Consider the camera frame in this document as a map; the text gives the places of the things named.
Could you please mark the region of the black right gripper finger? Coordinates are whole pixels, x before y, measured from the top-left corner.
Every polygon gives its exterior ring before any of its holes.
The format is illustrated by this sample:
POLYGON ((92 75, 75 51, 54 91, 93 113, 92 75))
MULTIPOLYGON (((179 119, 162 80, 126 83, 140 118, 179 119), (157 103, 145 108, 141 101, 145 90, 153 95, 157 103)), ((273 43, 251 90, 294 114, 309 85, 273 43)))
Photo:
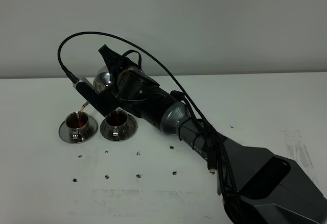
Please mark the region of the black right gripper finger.
POLYGON ((107 45, 103 45, 98 51, 101 54, 112 79, 117 81, 119 73, 122 70, 122 56, 110 49, 107 45))

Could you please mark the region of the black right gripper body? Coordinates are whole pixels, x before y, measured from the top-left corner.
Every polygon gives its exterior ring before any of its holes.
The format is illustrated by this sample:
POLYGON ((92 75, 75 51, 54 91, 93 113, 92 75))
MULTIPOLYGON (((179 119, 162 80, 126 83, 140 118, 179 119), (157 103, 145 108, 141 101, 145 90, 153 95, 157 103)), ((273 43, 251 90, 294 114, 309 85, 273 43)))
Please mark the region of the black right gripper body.
POLYGON ((132 115, 159 127, 165 112, 177 99, 159 87, 152 78, 128 68, 112 79, 111 85, 100 93, 103 95, 105 115, 120 107, 132 115))

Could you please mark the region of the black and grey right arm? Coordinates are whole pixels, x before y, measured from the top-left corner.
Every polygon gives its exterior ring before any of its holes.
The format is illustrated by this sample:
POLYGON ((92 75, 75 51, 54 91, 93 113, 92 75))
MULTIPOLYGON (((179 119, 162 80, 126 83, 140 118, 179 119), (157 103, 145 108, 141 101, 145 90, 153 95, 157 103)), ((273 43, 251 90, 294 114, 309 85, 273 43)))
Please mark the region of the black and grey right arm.
POLYGON ((217 171, 218 191, 232 222, 326 223, 326 198, 294 160, 218 133, 189 111, 184 93, 162 90, 127 53, 107 46, 99 53, 112 79, 102 114, 121 107, 187 143, 217 171))

